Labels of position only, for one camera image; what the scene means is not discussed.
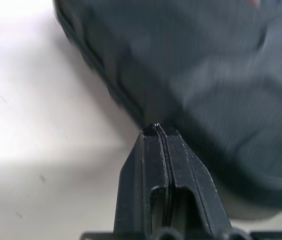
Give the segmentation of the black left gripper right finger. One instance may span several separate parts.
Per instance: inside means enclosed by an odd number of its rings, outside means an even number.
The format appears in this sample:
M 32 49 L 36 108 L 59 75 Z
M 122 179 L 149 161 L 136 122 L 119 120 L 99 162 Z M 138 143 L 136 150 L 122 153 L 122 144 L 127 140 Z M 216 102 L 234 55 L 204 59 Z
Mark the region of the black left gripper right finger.
M 173 189 L 171 227 L 185 235 L 221 235 L 232 225 L 210 173 L 179 132 L 157 126 L 167 157 Z

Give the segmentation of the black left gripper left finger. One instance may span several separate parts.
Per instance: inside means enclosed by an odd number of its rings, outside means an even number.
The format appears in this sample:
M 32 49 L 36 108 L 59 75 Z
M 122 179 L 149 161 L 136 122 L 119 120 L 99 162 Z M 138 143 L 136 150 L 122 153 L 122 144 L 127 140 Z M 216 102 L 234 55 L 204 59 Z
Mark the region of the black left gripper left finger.
M 115 234 L 168 234 L 171 183 L 165 141 L 172 132 L 166 125 L 151 124 L 139 133 L 120 171 Z

